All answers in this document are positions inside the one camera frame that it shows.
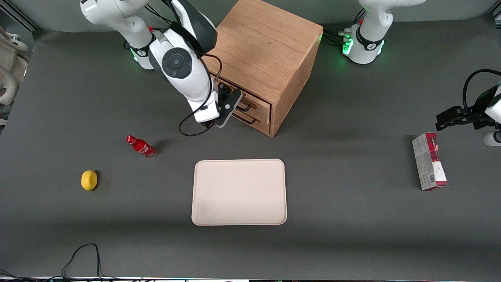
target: gray wall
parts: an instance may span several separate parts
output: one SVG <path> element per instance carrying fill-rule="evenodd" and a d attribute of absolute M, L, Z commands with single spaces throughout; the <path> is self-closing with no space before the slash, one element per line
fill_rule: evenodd
<path fill-rule="evenodd" d="M 215 24 L 219 24 L 237 0 L 190 0 L 190 2 Z M 265 0 L 296 15 L 316 23 L 352 21 L 360 10 L 356 0 Z M 85 32 L 103 31 L 85 20 L 80 12 L 79 0 L 13 0 L 33 21 L 43 29 Z M 394 9 L 399 22 L 462 20 L 484 14 L 496 0 L 428 0 L 410 8 Z M 161 0 L 150 4 L 164 17 L 171 19 L 171 12 Z M 145 9 L 138 13 L 146 23 L 154 27 L 164 24 Z"/>

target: yellow lemon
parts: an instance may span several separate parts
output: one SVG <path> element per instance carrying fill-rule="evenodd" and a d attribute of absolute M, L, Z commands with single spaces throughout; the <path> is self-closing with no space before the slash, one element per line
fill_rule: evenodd
<path fill-rule="evenodd" d="M 82 187 L 91 191 L 96 188 L 97 185 L 97 174 L 94 171 L 86 171 L 82 174 Z"/>

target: red bottle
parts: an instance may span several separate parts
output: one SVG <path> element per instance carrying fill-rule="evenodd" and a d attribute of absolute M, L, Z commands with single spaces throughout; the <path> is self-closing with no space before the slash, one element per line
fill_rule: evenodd
<path fill-rule="evenodd" d="M 156 150 L 143 139 L 136 139 L 134 136 L 129 135 L 126 138 L 127 142 L 132 145 L 134 150 L 148 159 L 152 159 L 156 156 Z"/>

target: table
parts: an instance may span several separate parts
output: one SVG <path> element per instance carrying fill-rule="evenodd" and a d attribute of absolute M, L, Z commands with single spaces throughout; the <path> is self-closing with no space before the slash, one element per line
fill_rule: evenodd
<path fill-rule="evenodd" d="M 115 276 L 499 280 L 501 151 L 471 126 L 440 132 L 450 186 L 422 192 L 411 147 L 460 104 L 470 73 L 499 69 L 493 19 L 396 23 L 388 37 L 367 66 L 322 43 L 275 138 L 234 119 L 188 138 L 186 100 L 118 33 L 38 34 L 0 137 L 0 265 L 57 275 L 94 242 Z M 471 101 L 498 80 L 475 78 Z M 138 155 L 129 134 L 159 155 Z M 286 164 L 286 223 L 195 226 L 195 164 L 259 158 Z M 100 173 L 94 192 L 80 187 L 85 170 Z M 95 260 L 82 250 L 68 274 L 95 275 Z"/>

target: drawer handle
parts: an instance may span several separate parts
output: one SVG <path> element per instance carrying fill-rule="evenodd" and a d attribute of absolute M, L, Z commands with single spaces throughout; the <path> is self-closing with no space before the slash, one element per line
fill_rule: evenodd
<path fill-rule="evenodd" d="M 236 114 L 232 114 L 232 115 L 233 115 L 234 117 L 238 118 L 239 120 L 241 120 L 241 121 L 243 121 L 243 122 L 247 123 L 248 125 L 252 125 L 252 124 L 254 124 L 254 123 L 257 121 L 257 119 L 255 119 L 255 118 L 253 118 L 253 119 L 252 119 L 252 121 L 248 121 L 248 120 L 246 120 L 245 118 L 240 117 L 240 116 L 238 116 L 238 115 L 236 115 Z"/>
<path fill-rule="evenodd" d="M 249 105 L 247 105 L 247 107 L 245 107 L 245 108 L 242 108 L 242 107 L 236 106 L 236 109 L 237 109 L 237 110 L 239 110 L 239 111 L 241 111 L 241 112 L 246 112 L 246 111 L 249 111 L 249 110 L 251 109 L 251 107 L 252 107 L 252 106 L 249 104 Z"/>

